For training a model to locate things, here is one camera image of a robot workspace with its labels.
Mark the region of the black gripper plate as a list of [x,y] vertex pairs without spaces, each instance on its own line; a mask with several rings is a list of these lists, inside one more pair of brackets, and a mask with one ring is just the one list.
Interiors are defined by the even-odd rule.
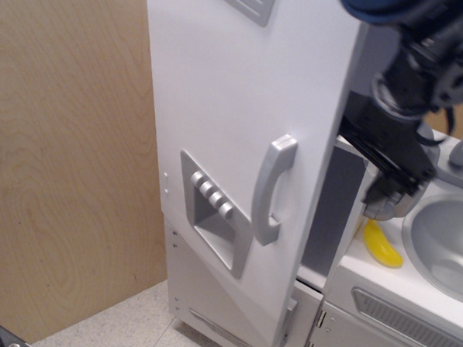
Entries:
[[373,98],[349,93],[339,134],[381,172],[365,193],[365,204],[383,200],[396,204],[401,193],[412,196],[421,183],[435,177],[436,169],[420,145],[434,147],[438,142],[420,136],[420,123],[420,119],[399,120]]

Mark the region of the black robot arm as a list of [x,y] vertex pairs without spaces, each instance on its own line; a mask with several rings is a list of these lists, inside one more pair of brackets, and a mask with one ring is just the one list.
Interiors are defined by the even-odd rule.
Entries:
[[375,74],[368,94],[351,92],[340,135],[379,170],[364,202],[415,196],[433,179],[423,118],[444,111],[454,128],[463,104],[463,0],[340,0],[354,18],[399,34],[390,65]]

